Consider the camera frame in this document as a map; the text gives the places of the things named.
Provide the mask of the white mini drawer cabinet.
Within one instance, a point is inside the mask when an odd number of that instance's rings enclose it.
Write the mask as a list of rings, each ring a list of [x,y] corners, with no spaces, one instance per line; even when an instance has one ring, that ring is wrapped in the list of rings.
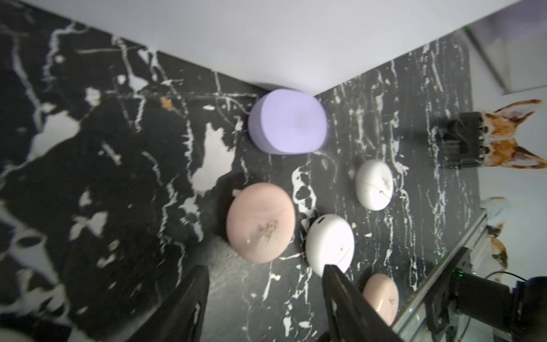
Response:
[[[35,1],[263,88],[317,95],[508,1]]]

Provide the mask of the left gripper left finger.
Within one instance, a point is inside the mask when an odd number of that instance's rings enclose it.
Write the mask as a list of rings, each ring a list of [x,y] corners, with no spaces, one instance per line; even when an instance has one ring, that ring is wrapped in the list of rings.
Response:
[[[209,294],[209,270],[196,265],[130,341],[199,341]]]

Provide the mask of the purple earphone case top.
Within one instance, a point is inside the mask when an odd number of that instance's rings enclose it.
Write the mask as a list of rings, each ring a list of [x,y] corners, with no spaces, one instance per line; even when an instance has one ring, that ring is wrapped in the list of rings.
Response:
[[[321,103],[291,89],[262,97],[253,106],[247,126],[256,147],[272,155],[315,152],[328,138],[328,118]]]

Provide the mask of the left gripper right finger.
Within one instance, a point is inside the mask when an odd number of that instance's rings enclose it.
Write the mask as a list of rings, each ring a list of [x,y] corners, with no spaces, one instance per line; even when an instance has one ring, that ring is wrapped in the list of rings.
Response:
[[[322,276],[331,341],[400,341],[344,273],[328,264]]]

